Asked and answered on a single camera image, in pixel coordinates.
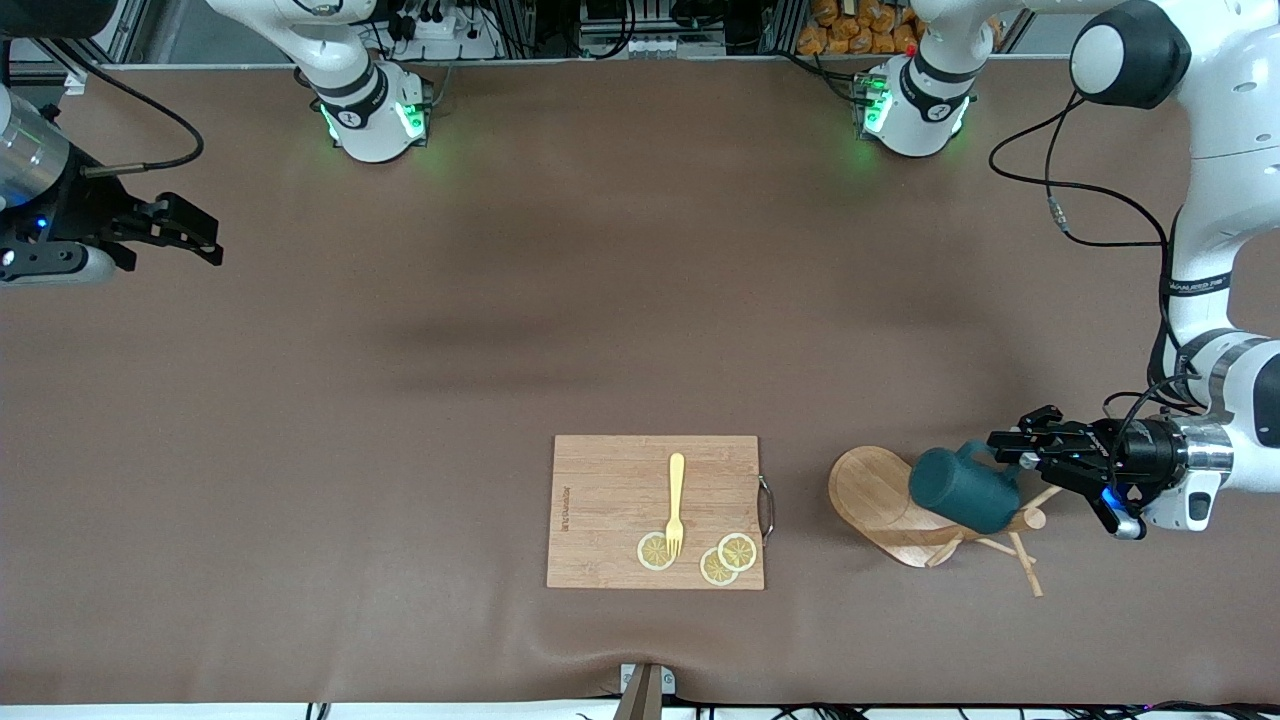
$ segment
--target wooden cutting board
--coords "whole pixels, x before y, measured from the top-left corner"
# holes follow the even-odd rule
[[[669,568],[654,571],[640,564],[636,547],[667,527],[672,452],[685,455],[685,546]],[[759,475],[755,437],[557,436],[547,587],[764,589]],[[700,560],[730,533],[749,536],[759,556],[716,587],[703,578]]]

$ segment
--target lemon slice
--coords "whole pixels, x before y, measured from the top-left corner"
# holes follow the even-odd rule
[[[746,573],[755,565],[755,541],[742,533],[730,533],[724,536],[716,547],[716,555],[721,565],[733,573]]]
[[[703,569],[703,579],[718,588],[737,579],[737,573],[730,570],[719,561],[719,553],[714,547],[703,553],[699,566]]]
[[[675,557],[667,555],[667,536],[662,533],[649,533],[640,538],[640,544],[636,546],[636,557],[649,570],[666,570],[676,561]]]

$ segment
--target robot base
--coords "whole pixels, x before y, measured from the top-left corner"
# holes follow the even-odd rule
[[[365,127],[343,127],[324,113],[334,146],[361,163],[385,163],[410,146],[426,145],[431,119],[433,94],[421,76],[394,63],[378,63],[378,67],[387,73],[387,100],[369,117]]]
[[[960,132],[969,101],[965,100],[955,113],[947,108],[951,117],[943,122],[927,122],[906,101],[901,87],[902,69],[909,61],[906,55],[896,55],[868,70],[872,78],[883,79],[884,87],[867,90],[872,102],[854,106],[854,123],[861,137],[874,137],[899,155],[924,158],[942,150],[951,136]]]

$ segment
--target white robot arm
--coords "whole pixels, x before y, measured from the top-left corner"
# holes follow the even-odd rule
[[[1128,0],[1075,42],[1082,96],[1146,109],[1175,96],[1190,120],[1190,187],[1148,374],[1152,389],[1206,410],[1085,425],[1048,406],[988,443],[1083,495],[1116,537],[1143,537],[1147,523],[1203,530],[1219,489],[1280,492],[1280,341],[1228,318],[1236,252],[1280,228],[1277,22],[1275,0]]]
[[[425,140],[422,78],[374,61],[351,27],[372,14],[376,0],[207,1],[297,63],[320,96],[329,135],[356,160],[384,163]]]
[[[1117,0],[913,0],[928,22],[914,56],[899,55],[870,70],[886,87],[859,108],[859,126],[890,150],[911,158],[933,155],[960,131],[974,78],[991,56],[995,37],[987,20],[1006,10],[1093,14]]]

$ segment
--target pile of brown food items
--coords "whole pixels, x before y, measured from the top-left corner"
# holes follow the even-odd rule
[[[911,51],[927,28],[915,10],[878,0],[858,0],[858,13],[846,14],[840,0],[812,0],[814,22],[800,31],[797,55],[865,55]],[[1000,24],[992,18],[996,42]]]

